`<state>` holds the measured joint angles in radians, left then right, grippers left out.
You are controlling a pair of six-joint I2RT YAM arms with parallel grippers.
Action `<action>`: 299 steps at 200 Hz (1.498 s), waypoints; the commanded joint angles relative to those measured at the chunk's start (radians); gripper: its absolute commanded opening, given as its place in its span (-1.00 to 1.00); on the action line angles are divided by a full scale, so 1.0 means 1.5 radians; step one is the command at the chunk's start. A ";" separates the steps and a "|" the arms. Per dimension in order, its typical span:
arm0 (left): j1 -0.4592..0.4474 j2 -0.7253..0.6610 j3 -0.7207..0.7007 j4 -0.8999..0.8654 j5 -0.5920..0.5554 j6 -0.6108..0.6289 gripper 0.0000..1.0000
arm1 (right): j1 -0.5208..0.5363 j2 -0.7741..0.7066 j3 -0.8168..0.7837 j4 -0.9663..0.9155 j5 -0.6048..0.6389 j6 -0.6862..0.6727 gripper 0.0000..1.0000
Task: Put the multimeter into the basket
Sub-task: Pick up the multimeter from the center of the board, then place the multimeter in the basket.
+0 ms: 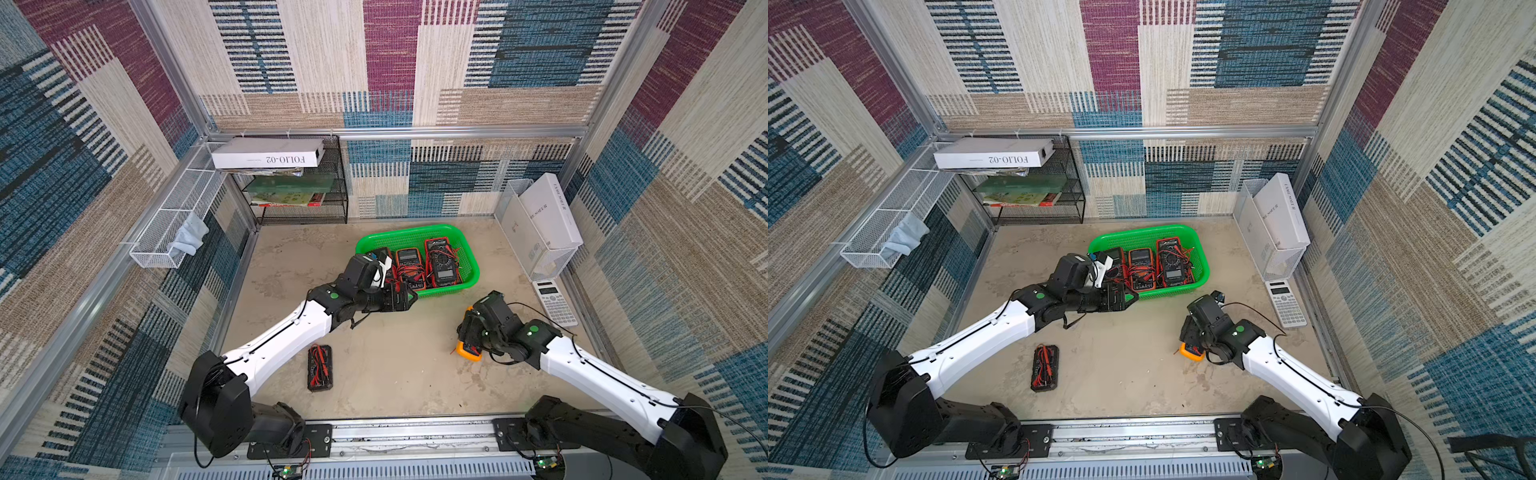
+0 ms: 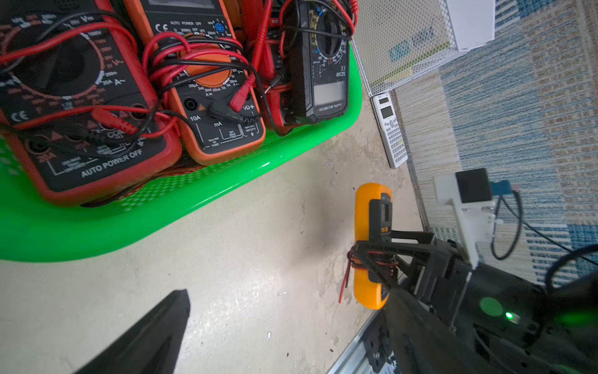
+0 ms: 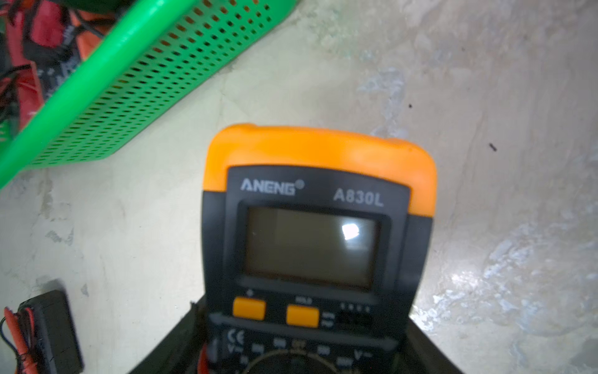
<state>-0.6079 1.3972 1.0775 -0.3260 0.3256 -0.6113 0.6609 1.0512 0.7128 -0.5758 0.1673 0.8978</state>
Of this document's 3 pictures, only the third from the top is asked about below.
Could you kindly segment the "red Aneng multimeter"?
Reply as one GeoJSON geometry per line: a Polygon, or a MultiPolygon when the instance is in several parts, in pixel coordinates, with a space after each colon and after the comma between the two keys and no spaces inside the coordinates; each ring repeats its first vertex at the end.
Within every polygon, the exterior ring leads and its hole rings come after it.
{"type": "Polygon", "coordinates": [[[45,102],[38,69],[70,57],[67,18],[53,1],[1,2],[1,122],[12,137],[45,102]]]}

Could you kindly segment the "black pocket multimeter with leads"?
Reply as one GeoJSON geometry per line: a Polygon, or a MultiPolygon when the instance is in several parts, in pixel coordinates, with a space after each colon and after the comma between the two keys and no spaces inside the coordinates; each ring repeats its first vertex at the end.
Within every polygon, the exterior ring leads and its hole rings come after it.
{"type": "Polygon", "coordinates": [[[16,373],[81,373],[83,357],[64,291],[56,289],[1,311],[1,339],[16,359],[16,373]]]}

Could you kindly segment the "orange Victor multimeter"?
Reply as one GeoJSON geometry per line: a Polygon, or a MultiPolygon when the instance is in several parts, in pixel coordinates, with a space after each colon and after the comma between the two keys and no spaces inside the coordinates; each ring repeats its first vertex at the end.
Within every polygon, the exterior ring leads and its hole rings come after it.
{"type": "Polygon", "coordinates": [[[73,26],[76,28],[76,47],[83,62],[97,49],[104,37],[116,23],[113,13],[97,14],[70,9],[73,26]]]}

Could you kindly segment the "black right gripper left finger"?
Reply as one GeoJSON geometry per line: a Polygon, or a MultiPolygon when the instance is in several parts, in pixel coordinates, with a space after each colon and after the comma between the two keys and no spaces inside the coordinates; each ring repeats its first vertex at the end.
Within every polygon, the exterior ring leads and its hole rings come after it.
{"type": "Polygon", "coordinates": [[[190,310],[168,335],[130,373],[197,373],[206,343],[206,297],[192,302],[190,310]]]}

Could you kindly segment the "yellow clamp meter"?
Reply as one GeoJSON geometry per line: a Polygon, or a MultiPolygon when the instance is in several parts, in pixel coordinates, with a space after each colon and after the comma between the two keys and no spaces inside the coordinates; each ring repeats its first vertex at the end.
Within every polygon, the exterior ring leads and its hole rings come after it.
{"type": "Polygon", "coordinates": [[[437,169],[421,147],[236,125],[207,154],[202,373],[396,373],[437,169]]]}

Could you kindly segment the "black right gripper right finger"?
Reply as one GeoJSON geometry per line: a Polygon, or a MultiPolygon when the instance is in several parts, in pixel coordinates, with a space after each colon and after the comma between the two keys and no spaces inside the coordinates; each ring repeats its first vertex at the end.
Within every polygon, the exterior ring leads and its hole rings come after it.
{"type": "Polygon", "coordinates": [[[408,319],[406,327],[404,365],[406,373],[463,373],[412,319],[408,319]]]}

